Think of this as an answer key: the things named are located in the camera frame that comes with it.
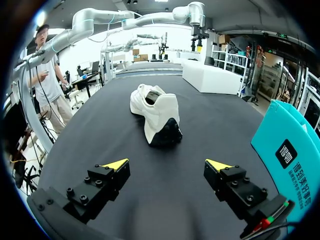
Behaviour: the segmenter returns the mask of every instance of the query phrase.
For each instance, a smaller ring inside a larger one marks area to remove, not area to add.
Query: man
[[[49,25],[41,26],[35,35],[36,51],[45,44]],[[56,76],[63,84],[68,84],[58,66],[56,55],[46,64],[40,64],[31,70],[31,85],[35,87],[35,97],[39,102],[41,112],[50,120],[54,130],[60,134],[72,118],[71,108],[65,99]]]

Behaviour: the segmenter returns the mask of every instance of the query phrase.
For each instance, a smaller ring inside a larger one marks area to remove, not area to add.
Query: white robotic arm
[[[139,18],[129,11],[107,11],[85,8],[72,19],[72,29],[67,29],[48,41],[37,53],[25,57],[30,68],[49,62],[52,57],[67,46],[85,39],[94,33],[94,24],[115,24],[121,22],[124,30],[148,24],[183,24],[189,18],[191,26],[205,25],[204,4],[191,2],[188,6],[176,7],[172,12],[151,13]]]
[[[205,25],[205,5],[201,2],[193,1],[188,6],[179,6],[172,12],[159,12],[143,15],[136,19],[127,19],[122,21],[124,30],[134,29],[149,24],[184,24],[189,18],[191,26]]]
[[[135,45],[155,45],[158,44],[158,41],[143,41],[139,40],[138,38],[143,38],[143,39],[160,39],[161,36],[155,35],[155,34],[137,34],[134,38],[130,39],[127,43],[125,44],[118,44],[118,45],[111,45],[111,46],[106,46],[101,49],[101,53],[117,53],[117,52],[129,52],[130,50],[133,49]]]
[[[128,11],[107,11],[86,8],[78,11],[72,19],[72,29],[67,29],[48,41],[35,54],[25,57],[30,68],[49,62],[53,56],[67,46],[74,44],[94,33],[94,24],[115,24],[125,19],[134,19]]]
[[[192,29],[199,30],[205,25],[204,6],[201,2],[191,2],[188,6],[176,7],[172,13],[152,13],[136,19],[134,14],[129,11],[107,11],[86,8],[78,11],[73,16],[72,29],[65,30],[56,35],[44,44],[39,51],[22,59],[22,62],[14,69],[13,76],[21,80],[19,88],[20,92],[24,93],[21,101],[24,109],[28,109],[28,111],[25,111],[25,114],[30,126],[41,140],[41,143],[43,143],[45,150],[49,152],[52,143],[38,120],[29,96],[27,81],[23,80],[25,70],[49,62],[56,53],[64,48],[91,36],[94,33],[94,24],[114,24],[121,22],[123,29],[128,30],[148,24],[183,24],[187,18],[189,18]],[[192,33],[192,35],[202,38],[200,34],[197,34],[198,32]]]

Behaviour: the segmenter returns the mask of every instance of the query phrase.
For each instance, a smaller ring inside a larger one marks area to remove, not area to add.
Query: white ottoman
[[[241,76],[199,61],[183,62],[182,77],[200,93],[237,95]]]

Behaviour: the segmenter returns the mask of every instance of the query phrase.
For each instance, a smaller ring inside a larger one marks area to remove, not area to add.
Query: screw
[[[90,177],[86,176],[86,177],[84,178],[84,182],[85,182],[86,184],[90,183],[90,181],[91,181]]]
[[[244,179],[243,179],[243,181],[247,184],[247,183],[249,183],[250,182],[250,177],[245,177]]]
[[[81,201],[83,204],[86,204],[86,203],[89,201],[89,199],[88,199],[88,197],[87,197],[86,195],[81,195],[81,196],[80,196],[80,201]]]
[[[43,211],[43,210],[45,210],[45,206],[43,206],[42,204],[39,204],[39,206],[38,206],[38,210],[39,210],[39,211]]]
[[[261,192],[263,192],[264,194],[267,194],[268,193],[268,190],[266,188],[262,188],[261,189]]]
[[[73,195],[75,195],[75,192],[71,187],[68,187],[66,189],[66,194],[69,195],[69,196],[73,196]]]
[[[102,181],[101,180],[95,181],[95,185],[99,188],[102,187]]]
[[[54,201],[52,200],[52,199],[48,199],[47,201],[46,201],[46,204],[48,204],[48,205],[51,205],[51,204],[53,204],[54,203]]]
[[[254,200],[254,196],[253,195],[248,195],[246,196],[246,200],[251,203]]]
[[[231,183],[231,185],[232,185],[232,187],[237,187],[238,186],[238,181],[233,181],[232,183]]]

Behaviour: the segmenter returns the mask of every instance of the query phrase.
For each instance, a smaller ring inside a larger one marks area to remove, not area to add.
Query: ceiling
[[[137,0],[137,4],[127,4],[128,0],[52,0],[55,7],[48,14],[46,23],[51,28],[72,27],[73,15],[85,8],[98,10],[131,10],[142,15],[169,12],[175,7],[187,6],[192,0]],[[307,42],[306,37],[297,23],[279,5],[277,0],[199,0],[205,5],[206,26],[217,32],[230,30],[266,30],[284,33]],[[111,24],[117,28],[120,24]],[[94,32],[107,30],[107,25],[95,25]]]

